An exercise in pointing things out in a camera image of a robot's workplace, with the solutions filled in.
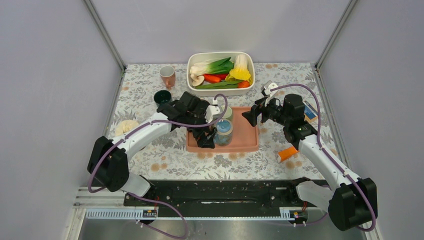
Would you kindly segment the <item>blue patterned mug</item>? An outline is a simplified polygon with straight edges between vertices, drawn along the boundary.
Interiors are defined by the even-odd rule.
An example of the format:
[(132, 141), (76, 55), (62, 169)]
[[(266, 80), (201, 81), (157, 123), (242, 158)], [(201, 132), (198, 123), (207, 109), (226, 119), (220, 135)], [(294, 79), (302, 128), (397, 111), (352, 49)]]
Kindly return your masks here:
[(233, 124), (228, 119), (221, 119), (214, 127), (216, 134), (214, 136), (214, 143), (220, 147), (228, 146), (233, 138)]

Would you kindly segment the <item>dark teal mug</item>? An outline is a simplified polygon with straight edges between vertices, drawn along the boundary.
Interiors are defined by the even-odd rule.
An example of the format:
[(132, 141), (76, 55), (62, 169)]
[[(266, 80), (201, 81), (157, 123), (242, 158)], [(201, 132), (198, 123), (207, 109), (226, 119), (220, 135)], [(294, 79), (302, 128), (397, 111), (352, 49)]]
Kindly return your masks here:
[(172, 94), (168, 90), (159, 90), (154, 96), (153, 100), (156, 103), (157, 107), (160, 107), (164, 104), (169, 104), (173, 101)]

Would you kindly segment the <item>large pink mug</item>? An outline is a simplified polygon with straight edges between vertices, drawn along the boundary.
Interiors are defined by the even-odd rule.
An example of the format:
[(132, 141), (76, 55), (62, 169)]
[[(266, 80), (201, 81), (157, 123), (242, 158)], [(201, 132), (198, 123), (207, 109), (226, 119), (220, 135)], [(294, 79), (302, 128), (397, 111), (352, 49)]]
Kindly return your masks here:
[(165, 65), (160, 68), (159, 75), (167, 89), (171, 89), (176, 84), (176, 71), (171, 65)]

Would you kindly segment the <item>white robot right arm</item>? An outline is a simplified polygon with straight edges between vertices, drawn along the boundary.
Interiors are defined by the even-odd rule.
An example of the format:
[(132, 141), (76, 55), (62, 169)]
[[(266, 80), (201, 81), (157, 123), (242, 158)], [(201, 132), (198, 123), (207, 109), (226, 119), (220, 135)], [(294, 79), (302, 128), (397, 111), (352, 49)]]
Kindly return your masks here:
[(345, 166), (321, 142), (318, 131), (305, 120), (305, 105), (297, 94), (288, 94), (283, 103), (277, 98), (263, 97), (255, 101), (242, 116), (255, 127), (272, 120), (283, 126), (286, 140), (306, 156), (322, 174), (328, 188), (311, 180), (298, 179), (287, 191), (287, 201), (293, 206), (309, 202), (324, 210), (340, 231), (371, 222), (374, 229), (378, 217), (377, 186), (371, 178), (361, 178)]

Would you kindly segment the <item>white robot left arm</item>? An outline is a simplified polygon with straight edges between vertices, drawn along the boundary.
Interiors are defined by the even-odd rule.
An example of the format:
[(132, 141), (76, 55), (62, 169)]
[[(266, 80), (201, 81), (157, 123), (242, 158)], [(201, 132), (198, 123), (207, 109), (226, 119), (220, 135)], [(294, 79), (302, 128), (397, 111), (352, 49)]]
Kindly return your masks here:
[(227, 102), (220, 105), (216, 97), (208, 102), (185, 91), (180, 99), (160, 105), (150, 118), (134, 129), (112, 139), (99, 137), (87, 165), (88, 191), (123, 191), (136, 195), (144, 206), (152, 204), (155, 200), (152, 183), (130, 172), (129, 160), (157, 138), (180, 127), (192, 133), (199, 147), (213, 149), (217, 133), (214, 125), (223, 118), (227, 107)]

